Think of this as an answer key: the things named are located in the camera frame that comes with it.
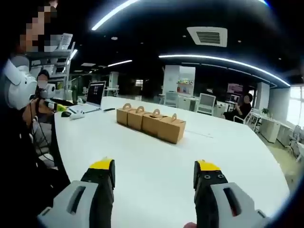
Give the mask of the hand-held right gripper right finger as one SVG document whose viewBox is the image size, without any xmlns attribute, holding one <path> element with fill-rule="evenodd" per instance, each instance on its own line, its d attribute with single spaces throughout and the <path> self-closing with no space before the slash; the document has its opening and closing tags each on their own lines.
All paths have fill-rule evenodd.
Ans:
<svg viewBox="0 0 304 228">
<path fill-rule="evenodd" d="M 193 188 L 198 228 L 265 228 L 270 221 L 213 163 L 194 162 Z"/>
</svg>

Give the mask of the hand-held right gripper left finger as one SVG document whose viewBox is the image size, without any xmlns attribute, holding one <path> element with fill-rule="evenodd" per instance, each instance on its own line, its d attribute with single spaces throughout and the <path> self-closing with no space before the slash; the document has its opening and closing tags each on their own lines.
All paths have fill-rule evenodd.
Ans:
<svg viewBox="0 0 304 228">
<path fill-rule="evenodd" d="M 110 228 L 114 202 L 115 161 L 93 163 L 38 215 L 41 228 Z"/>
</svg>

